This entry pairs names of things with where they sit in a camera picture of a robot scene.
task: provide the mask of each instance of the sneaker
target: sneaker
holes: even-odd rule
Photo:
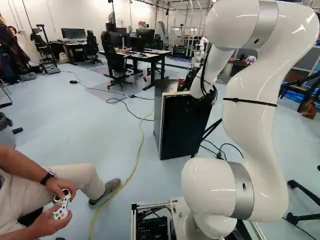
[[[99,202],[104,203],[108,201],[120,188],[121,180],[119,178],[115,178],[106,182],[104,185],[105,185],[104,194],[101,197],[99,197],[97,200],[89,199],[88,201],[89,207],[94,207]]]

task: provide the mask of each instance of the tripod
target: tripod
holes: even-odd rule
[[[295,180],[290,180],[287,183],[292,189],[299,188],[309,198],[311,198],[318,206],[320,206],[320,198],[317,197],[315,194],[313,194],[308,189],[306,189],[304,186],[302,186],[301,184],[299,184]],[[299,221],[320,220],[320,213],[303,215],[303,216],[296,216],[292,212],[289,212],[286,216],[286,219],[289,221],[289,223],[291,223],[293,225],[297,225]]]

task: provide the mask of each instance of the trash bin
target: trash bin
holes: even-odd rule
[[[3,112],[0,112],[0,143],[15,148],[16,138],[12,132],[12,126],[11,119],[7,118]]]

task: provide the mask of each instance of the gray floor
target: gray floor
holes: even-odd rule
[[[60,65],[63,71],[77,74],[88,87],[106,89],[109,79],[102,74],[106,67],[91,70],[70,64]],[[187,71],[166,67],[166,76],[185,77]],[[122,97],[120,94],[88,90],[80,84],[69,84],[75,79],[72,73],[39,75],[37,79],[10,86],[13,106],[3,112],[14,121],[15,127],[24,131],[16,136],[17,149],[41,165],[64,165],[93,163],[99,176],[107,181],[120,177],[125,180],[132,171],[141,141],[139,120],[130,115],[121,103],[107,104],[108,98]],[[124,94],[137,94],[153,98],[154,89],[142,91],[147,83],[137,80],[131,88],[126,86]],[[225,85],[217,84],[219,101],[214,106],[208,124],[222,115],[222,98]],[[120,92],[118,87],[112,89]],[[129,109],[139,117],[153,111],[152,100],[126,99]],[[298,104],[282,99],[274,121],[274,144],[278,160],[287,180],[295,179],[320,196],[320,115],[314,120],[306,119],[296,112]],[[166,201],[182,196],[181,170],[188,157],[159,160],[153,136],[153,123],[144,122],[144,144],[136,173],[129,184],[99,214],[93,239],[130,239],[130,206],[134,202]],[[217,145],[232,143],[222,126],[219,126],[208,139]],[[226,147],[228,160],[241,162],[241,156],[232,148]],[[211,154],[204,149],[202,156]],[[289,191],[289,211],[297,214],[320,213],[319,207],[299,190]],[[87,207],[87,199],[78,192],[69,204],[73,212],[70,224],[54,236],[66,240],[89,239],[90,224],[95,211]],[[319,221],[302,222],[301,227],[320,239]],[[311,239],[294,226],[280,220],[275,223],[261,223],[260,227],[269,240]]]

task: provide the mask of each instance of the white game controller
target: white game controller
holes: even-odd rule
[[[68,189],[62,189],[64,193],[64,198],[59,196],[54,196],[52,202],[54,204],[62,204],[62,206],[55,212],[53,212],[53,219],[60,220],[65,219],[68,216],[68,203],[71,199],[71,192]]]

